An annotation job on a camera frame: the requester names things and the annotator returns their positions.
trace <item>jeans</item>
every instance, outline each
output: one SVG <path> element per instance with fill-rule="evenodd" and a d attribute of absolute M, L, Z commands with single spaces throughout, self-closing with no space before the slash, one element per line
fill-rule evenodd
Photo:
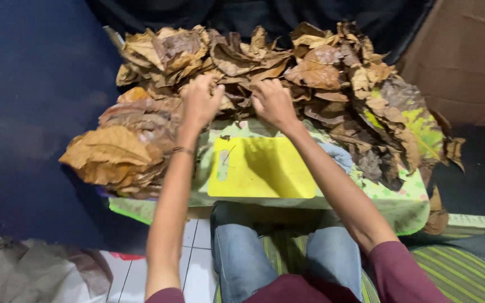
<path fill-rule="evenodd" d="M 326 211 L 320 227 L 330 225 L 332 220 Z M 351 289 L 362 301 L 357 244 L 344 227 L 320 227 L 308 236 L 306 270 Z M 215 203 L 211 214 L 211 247 L 223 303 L 242 302 L 278 278 L 240 203 Z"/>

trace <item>bracelet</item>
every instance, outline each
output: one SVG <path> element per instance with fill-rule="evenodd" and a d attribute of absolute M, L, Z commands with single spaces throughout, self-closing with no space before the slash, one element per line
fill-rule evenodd
<path fill-rule="evenodd" d="M 193 150 L 186 148 L 186 147 L 182 147 L 182 146 L 174 147 L 173 150 L 171 151 L 171 154 L 175 154 L 175 153 L 178 153 L 178 152 L 185 152 L 188 155 L 194 156 Z"/>

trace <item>maroon shirt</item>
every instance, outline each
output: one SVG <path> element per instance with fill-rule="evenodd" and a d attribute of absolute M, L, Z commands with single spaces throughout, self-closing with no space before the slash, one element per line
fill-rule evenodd
<path fill-rule="evenodd" d="M 400 242 L 390 241 L 377 245 L 370 252 L 369 259 L 374 265 L 381 302 L 449 302 Z M 166 288 L 153 294 L 145 303 L 165 302 L 184 303 L 183 292 L 178 288 Z M 283 274 L 243 303 L 254 302 L 332 303 L 359 300 L 346 287 L 318 278 Z"/>

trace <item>hand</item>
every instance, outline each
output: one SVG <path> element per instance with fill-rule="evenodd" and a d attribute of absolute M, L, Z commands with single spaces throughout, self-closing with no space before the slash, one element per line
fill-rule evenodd
<path fill-rule="evenodd" d="M 252 105 L 256 113 L 286 134 L 301 125 L 288 88 L 282 87 L 278 79 L 256 83 L 252 91 Z"/>
<path fill-rule="evenodd" d="M 211 97 L 213 79 L 212 74 L 199 75 L 182 91 L 184 102 L 182 126 L 186 129 L 199 132 L 218 112 L 225 88 L 219 85 Z"/>

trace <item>yellow cutting board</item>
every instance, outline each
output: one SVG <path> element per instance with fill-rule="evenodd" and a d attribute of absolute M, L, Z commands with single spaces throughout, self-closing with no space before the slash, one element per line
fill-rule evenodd
<path fill-rule="evenodd" d="M 216 139 L 212 197 L 313 198 L 317 185 L 286 137 Z"/>

